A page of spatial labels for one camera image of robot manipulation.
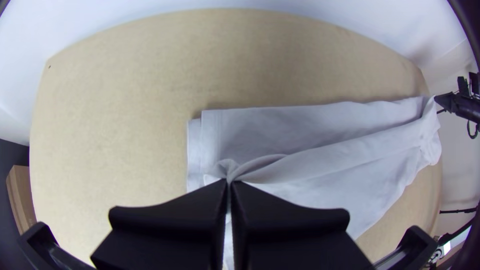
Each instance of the white wall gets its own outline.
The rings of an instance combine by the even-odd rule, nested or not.
[[[468,78],[469,72],[478,72],[478,68],[470,44],[465,41],[422,71],[430,92],[443,94],[458,89],[458,76]],[[480,200],[480,137],[470,139],[467,120],[454,114],[444,112],[438,119],[443,163],[441,209],[476,207]],[[453,233],[473,216],[474,213],[441,214],[435,234]]]
[[[217,7],[324,20],[379,41],[420,67],[465,40],[446,0],[13,0],[0,17],[0,138],[28,144],[42,70],[58,51],[128,21]]]

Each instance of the wooden table surface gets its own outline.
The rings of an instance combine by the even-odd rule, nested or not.
[[[36,217],[90,262],[113,206],[186,192],[186,126],[201,110],[428,95],[389,48],[318,20],[253,9],[161,14],[95,34],[45,66],[30,135]],[[372,260],[431,232],[441,165],[422,170],[357,243]]]

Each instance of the wrinkled cloth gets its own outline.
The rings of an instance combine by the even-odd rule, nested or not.
[[[439,161],[439,128],[426,97],[206,110],[188,123],[187,191],[225,178],[300,206],[344,208],[356,239]],[[230,269],[231,242],[227,226]]]

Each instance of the black cable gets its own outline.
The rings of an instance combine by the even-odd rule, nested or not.
[[[472,223],[474,222],[474,218],[472,218],[469,222],[467,222],[465,225],[463,225],[461,228],[459,228],[457,231],[455,231],[454,233],[450,234],[450,233],[445,233],[444,235],[442,235],[440,237],[440,239],[438,239],[438,246],[441,247],[443,245],[445,245],[448,241],[454,239],[455,237],[459,236],[461,233],[463,233],[468,227],[470,227],[472,225]]]
[[[477,208],[468,208],[462,210],[448,210],[448,211],[440,211],[440,214],[454,214],[454,213],[473,213],[477,211]]]
[[[475,127],[475,134],[471,134],[470,133],[470,120],[468,120],[466,122],[466,131],[468,132],[468,136],[470,136],[470,139],[475,139],[477,137],[477,135],[479,134],[479,124],[476,124],[476,127]]]

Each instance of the round table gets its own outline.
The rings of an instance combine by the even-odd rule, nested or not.
[[[187,121],[206,109],[428,95],[396,52],[322,21],[253,9],[161,14],[97,33],[48,60],[30,135],[36,216],[81,260],[114,206],[186,192]],[[376,261],[405,230],[433,231],[441,165],[422,170],[356,240]]]

